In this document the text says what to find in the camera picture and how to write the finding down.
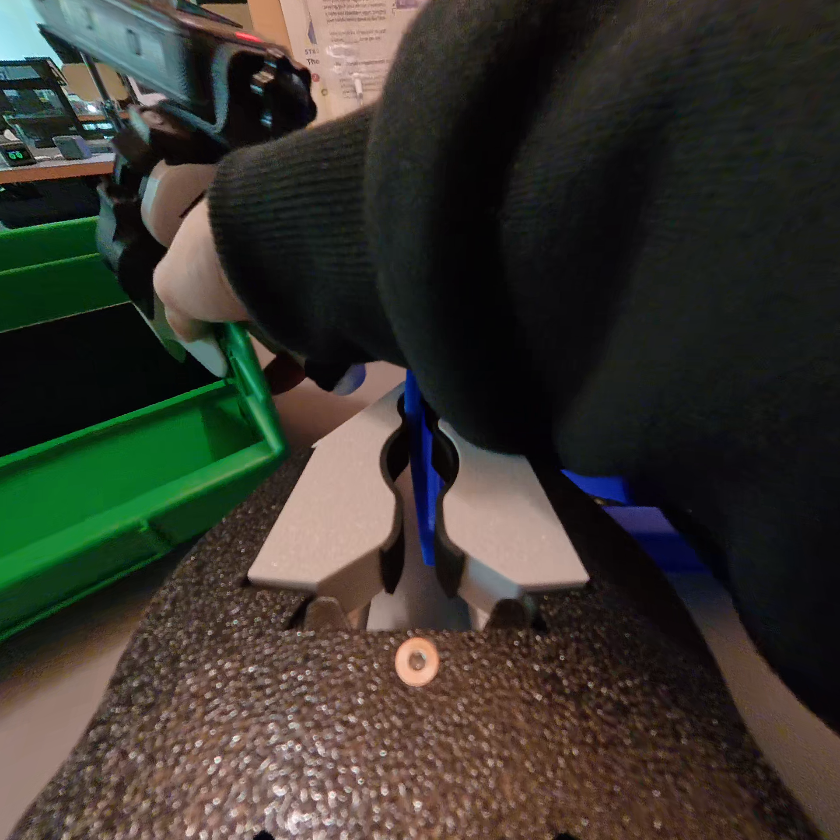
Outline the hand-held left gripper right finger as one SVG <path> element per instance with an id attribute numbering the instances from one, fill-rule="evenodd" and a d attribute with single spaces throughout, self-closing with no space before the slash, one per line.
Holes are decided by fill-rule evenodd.
<path id="1" fill-rule="evenodd" d="M 436 576 L 447 596 L 467 605 L 473 630 L 529 627 L 539 595 L 587 585 L 590 576 L 524 457 L 480 448 L 438 421 L 434 468 L 444 482 L 435 508 Z"/>

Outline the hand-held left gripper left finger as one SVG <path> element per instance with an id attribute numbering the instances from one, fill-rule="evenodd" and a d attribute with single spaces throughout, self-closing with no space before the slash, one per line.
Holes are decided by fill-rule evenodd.
<path id="1" fill-rule="evenodd" d="M 363 627 L 403 573 L 404 385 L 322 437 L 248 570 L 267 589 L 333 599 Z"/>

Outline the blue plastic bin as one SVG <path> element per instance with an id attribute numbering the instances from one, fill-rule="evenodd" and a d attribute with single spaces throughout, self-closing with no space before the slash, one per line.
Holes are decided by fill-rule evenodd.
<path id="1" fill-rule="evenodd" d="M 412 470 L 419 540 L 426 565 L 435 564 L 436 505 L 444 480 L 433 466 L 433 412 L 427 406 L 417 380 L 406 371 L 404 411 L 409 427 L 409 457 Z M 709 574 L 697 552 L 657 507 L 643 506 L 629 485 L 618 477 L 563 474 L 628 532 L 668 574 Z"/>

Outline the green plastic bin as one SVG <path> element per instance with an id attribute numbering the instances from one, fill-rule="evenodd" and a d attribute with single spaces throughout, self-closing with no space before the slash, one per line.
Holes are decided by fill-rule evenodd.
<path id="1" fill-rule="evenodd" d="M 227 372 L 167 352 L 96 219 L 1 237 L 1 638 L 189 543 L 287 455 L 247 332 Z"/>

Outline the person's right forearm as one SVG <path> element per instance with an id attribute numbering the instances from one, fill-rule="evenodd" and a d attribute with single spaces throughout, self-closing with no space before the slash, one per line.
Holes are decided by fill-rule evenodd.
<path id="1" fill-rule="evenodd" d="M 620 476 L 838 731 L 838 2 L 429 2 L 207 203 L 270 342 Z"/>

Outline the person's right hand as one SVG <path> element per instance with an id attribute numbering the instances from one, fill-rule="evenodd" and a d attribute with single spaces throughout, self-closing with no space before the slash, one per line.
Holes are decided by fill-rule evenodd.
<path id="1" fill-rule="evenodd" d="M 164 247 L 154 292 L 174 333 L 187 341 L 201 339 L 210 324 L 249 321 L 217 252 L 207 198 L 215 173 L 215 164 L 161 161 L 141 198 L 143 224 Z"/>

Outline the large white printed sheet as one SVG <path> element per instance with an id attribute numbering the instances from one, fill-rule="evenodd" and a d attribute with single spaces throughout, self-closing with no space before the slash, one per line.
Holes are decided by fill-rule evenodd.
<path id="1" fill-rule="evenodd" d="M 380 97 L 403 34 L 425 1 L 281 1 L 290 48 L 311 75 L 320 119 Z"/>

